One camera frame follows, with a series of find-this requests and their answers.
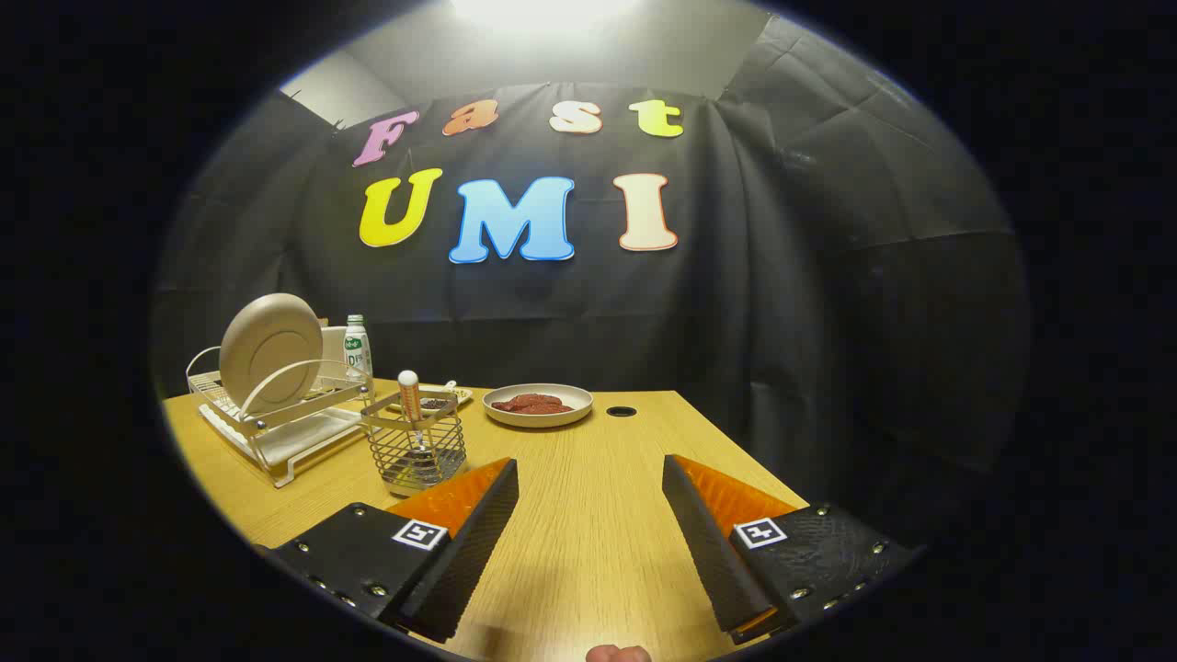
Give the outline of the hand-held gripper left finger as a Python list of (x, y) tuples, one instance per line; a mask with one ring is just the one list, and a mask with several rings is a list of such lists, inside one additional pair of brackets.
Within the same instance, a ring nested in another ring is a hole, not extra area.
[(519, 499), (519, 466), (500, 458), (377, 508), (346, 504), (262, 557), (370, 618), (444, 644)]

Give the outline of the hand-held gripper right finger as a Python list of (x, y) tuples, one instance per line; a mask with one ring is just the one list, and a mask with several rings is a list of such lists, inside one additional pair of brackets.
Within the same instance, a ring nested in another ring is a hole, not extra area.
[(736, 646), (845, 611), (920, 557), (842, 507), (790, 507), (680, 455), (661, 490), (714, 618)]

